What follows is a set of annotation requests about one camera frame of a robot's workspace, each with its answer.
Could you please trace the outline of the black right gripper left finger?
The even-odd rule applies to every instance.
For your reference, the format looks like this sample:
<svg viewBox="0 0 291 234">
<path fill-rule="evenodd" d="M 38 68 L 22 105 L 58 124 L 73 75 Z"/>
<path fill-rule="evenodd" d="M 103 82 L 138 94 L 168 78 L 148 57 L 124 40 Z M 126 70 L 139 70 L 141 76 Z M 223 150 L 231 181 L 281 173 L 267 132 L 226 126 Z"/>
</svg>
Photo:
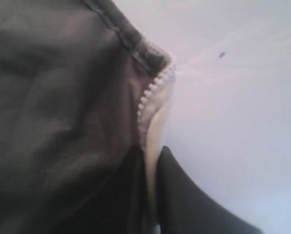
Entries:
<svg viewBox="0 0 291 234">
<path fill-rule="evenodd" d="M 62 217 L 52 234 L 140 234 L 146 201 L 143 151 L 132 146 L 116 170 L 88 175 L 60 197 Z"/>
</svg>

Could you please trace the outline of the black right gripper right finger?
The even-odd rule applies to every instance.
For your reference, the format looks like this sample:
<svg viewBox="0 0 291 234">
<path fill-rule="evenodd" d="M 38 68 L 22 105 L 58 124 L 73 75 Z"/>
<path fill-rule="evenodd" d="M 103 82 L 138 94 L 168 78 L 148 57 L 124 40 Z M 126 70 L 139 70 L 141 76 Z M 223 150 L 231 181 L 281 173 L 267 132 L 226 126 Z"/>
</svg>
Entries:
<svg viewBox="0 0 291 234">
<path fill-rule="evenodd" d="M 260 234 L 205 194 L 163 147 L 157 162 L 157 209 L 163 234 Z"/>
</svg>

